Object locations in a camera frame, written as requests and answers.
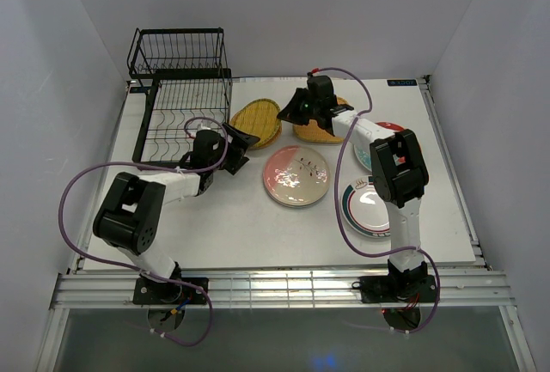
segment pink plate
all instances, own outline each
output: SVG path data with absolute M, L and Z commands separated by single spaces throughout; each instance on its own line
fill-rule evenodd
M 318 152 L 303 146 L 287 146 L 271 156 L 264 167 L 269 195 L 292 207 L 307 206 L 328 191 L 330 171 Z

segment yellow plate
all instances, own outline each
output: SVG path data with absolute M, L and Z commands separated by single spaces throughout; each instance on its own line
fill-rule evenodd
M 337 97 L 338 104 L 348 104 L 348 102 L 341 97 Z M 315 120 L 310 120 L 308 125 L 292 125 L 292 130 L 296 137 L 304 142 L 310 143 L 342 143 L 344 141 L 341 137 L 335 137 L 322 130 Z
M 275 101 L 259 99 L 235 113 L 229 123 L 240 131 L 259 137 L 260 141 L 252 148 L 261 149 L 273 143 L 280 135 L 281 120 L 277 119 L 279 111 Z

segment metal rack wire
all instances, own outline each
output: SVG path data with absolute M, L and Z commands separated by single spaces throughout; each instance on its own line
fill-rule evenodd
M 137 29 L 127 63 L 142 86 L 153 81 L 134 162 L 176 167 L 193 146 L 183 130 L 188 119 L 228 121 L 232 82 L 221 28 Z

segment black wire rack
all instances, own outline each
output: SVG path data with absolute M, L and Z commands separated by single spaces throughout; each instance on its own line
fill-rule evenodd
M 229 121 L 231 70 L 221 28 L 137 29 L 127 63 L 142 87 L 142 80 L 152 80 L 134 162 L 175 168 L 193 147 L 183 128 L 189 119 Z

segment cable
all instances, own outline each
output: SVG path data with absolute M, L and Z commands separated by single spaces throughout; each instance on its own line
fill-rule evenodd
M 339 207 L 338 189 L 339 189 L 340 169 L 341 169 L 341 166 L 342 166 L 342 159 L 344 158 L 345 146 L 350 141 L 351 133 L 353 132 L 353 127 L 355 127 L 355 124 L 359 121 L 359 118 L 360 118 L 361 115 L 366 114 L 366 113 L 370 113 L 372 111 L 372 98 L 370 96 L 369 90 L 367 89 L 367 86 L 365 86 L 363 81 L 361 81 L 361 79 L 359 77 L 355 76 L 354 74 L 352 74 L 348 70 L 340 69 L 339 67 L 326 67 L 326 68 L 323 68 L 323 69 L 313 69 L 313 70 L 311 70 L 311 73 L 313 74 L 313 73 L 317 73 L 317 72 L 320 72 L 320 71 L 328 71 L 328 70 L 340 71 L 342 73 L 347 74 L 348 76 L 351 76 L 354 80 L 359 82 L 359 84 L 361 85 L 361 87 L 363 88 L 365 93 L 367 94 L 367 98 L 369 99 L 369 108 L 367 110 L 363 110 L 363 111 L 357 113 L 357 116 L 351 122 L 350 130 L 345 135 L 344 141 L 342 142 L 342 147 L 340 148 L 340 152 L 338 153 L 338 160 L 336 161 L 336 172 L 334 174 L 334 208 L 336 210 L 336 221 L 338 223 L 338 228 L 340 230 L 340 233 L 342 234 L 342 238 L 344 239 L 345 244 L 353 252 L 355 252 L 359 256 L 364 256 L 365 258 L 381 258 L 381 257 L 384 257 L 384 256 L 389 256 L 389 255 L 394 254 L 394 253 L 404 252 L 406 250 L 416 250 L 416 251 L 422 253 L 428 259 L 428 261 L 430 262 L 431 267 L 433 268 L 433 271 L 434 271 L 434 274 L 435 274 L 435 277 L 436 277 L 436 300 L 434 301 L 433 307 L 431 308 L 430 314 L 428 315 L 427 319 L 424 322 L 422 322 L 422 324 L 419 325 L 419 327 L 409 331 L 410 333 L 420 332 L 422 329 L 424 329 L 431 322 L 431 320 L 433 319 L 433 317 L 434 317 L 434 315 L 436 314 L 436 311 L 437 311 L 437 304 L 439 303 L 439 297 L 440 297 L 440 294 L 441 294 L 441 279 L 439 277 L 439 271 L 437 270 L 436 263 L 433 261 L 431 256 L 425 250 L 423 250 L 421 248 L 417 249 L 414 246 L 405 246 L 405 247 L 397 247 L 396 249 L 388 250 L 387 252 L 382 252 L 382 253 L 366 253 L 366 252 L 362 252 L 361 250 L 359 250 L 355 246 L 353 246 L 350 239 L 347 237 L 347 234 L 345 233 L 344 224 L 342 223 L 342 214 L 341 214 L 340 207 Z M 368 326 L 367 328 L 374 329 L 376 327 L 375 326 Z M 396 329 L 396 331 L 401 332 L 401 333 L 406 333 L 406 331 L 402 331 L 400 329 Z
M 188 125 L 191 121 L 194 121 L 196 119 L 208 119 L 208 118 L 204 118 L 204 117 L 193 118 L 193 119 L 188 120 L 186 122 L 186 125 Z M 158 167 L 158 166 L 151 166 L 151 165 L 147 165 L 147 164 L 139 164 L 139 163 L 133 163 L 133 162 L 105 162 L 105 163 L 96 164 L 94 166 L 90 166 L 89 168 L 85 168 L 82 172 L 78 173 L 75 177 L 73 177 L 69 181 L 69 183 L 67 184 L 67 187 L 63 190 L 63 194 L 61 195 L 61 199 L 59 200 L 59 208 L 58 208 L 58 225 L 59 225 L 59 232 L 61 233 L 61 237 L 63 237 L 63 240 L 67 244 L 67 246 L 71 250 L 73 250 L 74 252 L 78 253 L 80 256 L 83 256 L 86 259 L 90 259 L 90 260 L 93 260 L 95 262 L 103 263 L 103 264 L 106 264 L 106 265 L 114 265 L 114 266 L 124 267 L 126 269 L 131 269 L 133 271 L 137 271 L 140 274 L 144 273 L 148 277 L 159 280 L 161 282 L 168 282 L 168 283 L 171 283 L 171 284 L 178 284 L 179 286 L 184 286 L 186 288 L 192 288 L 192 289 L 197 290 L 198 292 L 200 292 L 201 294 L 203 294 L 205 296 L 206 302 L 208 303 L 208 310 L 209 310 L 208 325 L 206 326 L 206 329 L 205 329 L 204 333 L 197 340 L 195 340 L 193 342 L 184 342 L 184 341 L 182 341 L 182 340 L 180 340 L 176 337 L 164 334 L 163 331 L 153 329 L 153 331 L 155 333 L 158 333 L 159 335 L 162 335 L 164 338 L 168 338 L 168 339 L 172 340 L 173 342 L 175 342 L 178 345 L 187 346 L 187 347 L 196 346 L 196 345 L 200 344 L 203 340 L 205 340 L 206 336 L 208 336 L 208 333 L 209 333 L 209 331 L 212 327 L 212 321 L 213 321 L 213 317 L 214 317 L 214 313 L 213 313 L 214 308 L 212 307 L 212 300 L 210 299 L 208 294 L 205 292 L 205 290 L 203 288 L 201 288 L 200 286 L 196 286 L 196 285 L 190 284 L 188 282 L 183 282 L 182 280 L 168 279 L 166 277 L 158 276 L 155 273 L 152 273 L 150 271 L 149 272 L 144 272 L 141 268 L 139 268 L 137 266 L 134 266 L 134 265 L 130 265 L 128 263 L 118 262 L 116 260 L 98 258 L 97 256 L 94 256 L 93 254 L 84 252 L 77 245 L 75 245 L 69 239 L 69 236 L 67 235 L 67 231 L 66 231 L 65 226 L 64 226 L 64 207 L 65 207 L 65 203 L 67 201 L 67 196 L 69 195 L 69 191 L 75 185 L 75 183 L 77 181 L 79 181 L 84 175 L 86 175 L 90 172 L 93 172 L 94 170 L 97 170 L 98 168 L 110 168 L 111 166 L 127 166 L 127 167 L 140 168 L 142 170 L 156 170 L 156 171 L 160 171 L 160 172 L 183 173 L 183 174 L 185 174 L 185 173 L 203 173 L 203 172 L 208 172 L 210 170 L 214 170 L 215 168 L 217 168 L 218 166 L 220 166 L 222 164 L 223 160 L 225 159 L 225 156 L 227 155 L 227 151 L 228 151 L 228 148 L 229 148 L 229 139 L 228 139 L 229 136 L 228 136 L 226 130 L 223 128 L 223 125 L 220 122 L 218 122 L 215 119 L 208 119 L 208 120 L 215 123 L 216 125 L 218 125 L 220 127 L 220 129 L 223 131 L 223 137 L 225 138 L 225 146 L 223 147 L 222 157 L 220 157 L 220 160 L 218 160 L 212 166 L 209 166 L 208 168 L 200 168 L 200 169 L 196 169 L 196 170 L 182 170 L 182 169 L 174 169 L 174 168 L 162 168 L 162 167 Z

